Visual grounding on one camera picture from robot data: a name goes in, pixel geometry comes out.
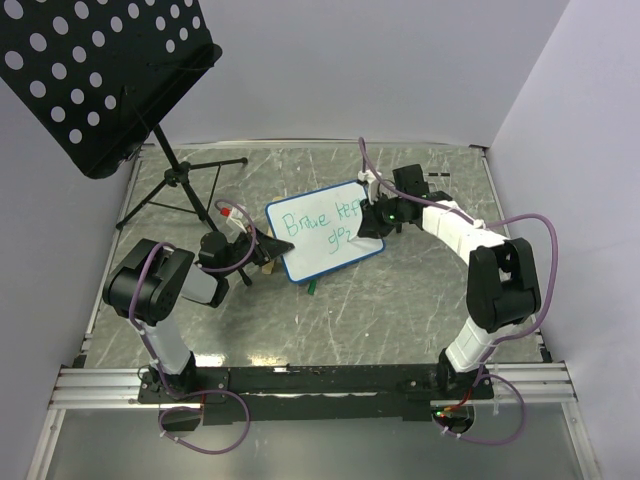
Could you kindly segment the blue framed whiteboard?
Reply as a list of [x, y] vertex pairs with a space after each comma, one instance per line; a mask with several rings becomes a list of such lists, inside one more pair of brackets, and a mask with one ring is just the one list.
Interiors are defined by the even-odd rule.
[[381, 239], [347, 241], [357, 235], [366, 198], [365, 188], [350, 181], [266, 205], [275, 238], [294, 244], [282, 257], [291, 282], [306, 283], [384, 251]]

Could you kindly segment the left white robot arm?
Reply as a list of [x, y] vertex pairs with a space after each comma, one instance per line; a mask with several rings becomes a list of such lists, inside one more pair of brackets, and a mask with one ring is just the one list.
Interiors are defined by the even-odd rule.
[[229, 292], [229, 274], [248, 263], [264, 266], [293, 249], [293, 243], [258, 229], [232, 242], [219, 231], [210, 232], [198, 253], [142, 239], [108, 276], [103, 302], [140, 336], [153, 380], [172, 400], [184, 402], [196, 393], [198, 378], [195, 356], [172, 317], [177, 300], [216, 308]]

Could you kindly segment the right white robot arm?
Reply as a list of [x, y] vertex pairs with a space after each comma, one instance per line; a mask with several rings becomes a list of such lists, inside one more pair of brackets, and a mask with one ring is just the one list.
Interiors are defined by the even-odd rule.
[[458, 398], [483, 371], [500, 338], [512, 334], [541, 307], [533, 250], [522, 238], [492, 232], [468, 216], [443, 191], [433, 191], [417, 165], [393, 171], [392, 196], [381, 192], [380, 174], [363, 170], [357, 181], [366, 191], [360, 202], [358, 239], [383, 239], [412, 224], [444, 243], [468, 267], [468, 318], [439, 355], [435, 384], [448, 398]]

